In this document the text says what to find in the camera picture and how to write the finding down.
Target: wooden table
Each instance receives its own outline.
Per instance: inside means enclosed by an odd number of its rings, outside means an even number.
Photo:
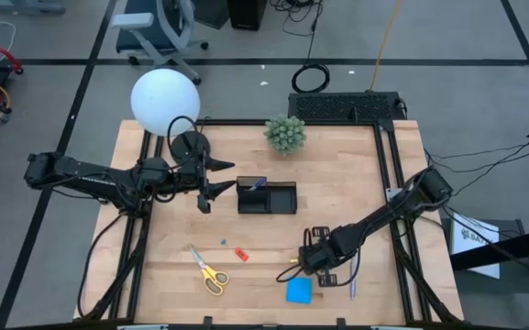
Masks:
[[[414,121],[395,122],[395,127],[404,177],[409,178],[426,166],[419,129]],[[372,128],[308,126],[305,147],[288,157],[270,149],[262,135],[264,130],[264,126],[206,126],[212,156],[236,163],[233,169],[208,173],[209,180],[262,175],[271,182],[297,181],[298,213],[238,214],[235,187],[212,202],[211,214],[201,214],[196,208],[193,192],[180,194],[171,203],[155,203],[136,323],[200,324],[204,316],[213,316],[215,324],[334,325],[337,317],[344,317],[348,325],[404,325],[387,226],[370,236],[361,249],[354,301],[349,298],[349,287],[320,289],[314,280],[311,305],[289,303],[285,301],[286,284],[275,281],[291,266],[289,260],[296,258],[305,228],[355,223],[384,205]],[[130,168],[138,158],[142,137],[143,130],[136,121],[122,122],[111,166]],[[162,155],[174,163],[166,156],[166,145]],[[392,169],[390,178],[394,181]],[[102,206],[95,235],[115,216],[113,206]],[[439,221],[438,214],[425,216]],[[122,220],[97,245],[83,293],[85,311],[93,307],[116,275],[125,225],[126,220]],[[421,220],[414,227],[425,279],[449,310],[462,318],[441,228]],[[210,266],[229,274],[230,282],[222,296],[209,294],[203,286],[189,244]],[[236,256],[236,247],[249,254],[248,262]],[[336,269],[336,274],[339,281],[346,280],[349,262]],[[416,289],[412,280],[409,283],[414,317],[420,319]],[[126,284],[124,294],[128,291]],[[120,314],[125,314],[125,305],[123,302]]]

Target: gray floor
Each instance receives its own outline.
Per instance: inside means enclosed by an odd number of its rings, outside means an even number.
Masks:
[[[7,16],[17,25],[13,52],[21,59],[87,59],[108,0],[71,0],[64,16]],[[529,2],[511,1],[529,40]],[[372,59],[394,0],[327,2],[312,56]],[[116,5],[123,12],[125,1]],[[259,32],[198,26],[209,39],[208,51],[192,58],[302,58],[307,38],[283,34],[282,13],[267,8]],[[295,30],[303,26],[288,26]],[[100,59],[116,54],[115,30],[108,30]],[[0,46],[10,31],[0,27]],[[525,59],[509,19],[496,0],[409,0],[385,50],[388,59]],[[268,118],[286,113],[294,65],[202,65],[199,86],[202,116]],[[330,66],[328,92],[359,92],[369,87],[372,66]],[[56,148],[84,66],[26,67],[9,91],[15,113],[0,125],[0,302],[17,259],[39,194],[22,180],[30,152]],[[150,67],[103,65],[94,68],[67,154],[109,164],[119,122],[132,118],[129,93]],[[307,72],[300,82],[313,87],[322,77]],[[529,129],[529,67],[386,66],[377,91],[397,91],[419,121],[425,147],[455,154],[512,146],[526,141]],[[500,155],[455,159],[450,165],[472,168]],[[459,187],[473,174],[443,171]],[[529,231],[529,158],[503,165],[452,201],[480,218],[523,219]],[[22,282],[9,325],[41,325],[72,319],[84,257],[92,239],[98,205],[54,195]],[[481,325],[529,326],[529,296],[461,293],[466,318]]]

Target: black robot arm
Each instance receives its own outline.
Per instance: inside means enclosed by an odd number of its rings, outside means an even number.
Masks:
[[[175,168],[162,158],[151,158],[142,160],[129,170],[117,170],[54,152],[32,154],[28,161],[24,179],[29,187],[66,187],[111,202],[120,212],[130,215],[142,212],[142,202],[151,196],[156,197],[158,202],[169,202],[171,198],[161,199],[160,196],[173,197],[176,193],[194,190],[199,191],[197,207],[207,214],[211,212],[208,201],[213,201],[235,183],[209,183],[207,170],[228,169],[234,163],[212,159],[204,150],[198,150],[191,161]]]
[[[451,187],[437,170],[422,170],[389,202],[358,223],[331,231],[326,226],[306,229],[303,245],[299,247],[299,266],[307,275],[317,274],[320,286],[337,286],[336,275],[329,274],[329,270],[354,257],[366,237],[392,221],[414,219],[424,211],[437,210],[451,193]],[[312,237],[318,237],[314,244]]]

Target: white paper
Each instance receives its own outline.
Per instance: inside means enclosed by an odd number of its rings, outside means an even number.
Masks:
[[[499,228],[497,226],[483,223],[479,220],[464,216],[462,214],[454,214],[454,217],[462,224],[486,237],[490,242],[497,243],[499,241]],[[490,230],[481,228],[478,225],[471,224],[470,222],[476,223]],[[452,224],[451,254],[468,251],[474,248],[480,248],[486,245],[486,242],[482,238],[478,237],[478,235],[474,234],[472,230],[465,228],[457,221],[453,221]],[[469,270],[492,277],[494,279],[499,279],[501,277],[501,268],[499,264],[480,266]]]

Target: scissors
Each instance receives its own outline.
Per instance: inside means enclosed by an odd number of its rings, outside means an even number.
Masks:
[[[201,272],[203,273],[205,288],[213,295],[221,295],[224,292],[224,285],[229,282],[229,276],[223,271],[215,271],[211,267],[205,265],[203,258],[199,255],[194,246],[190,245],[191,253],[194,259],[199,264]]]

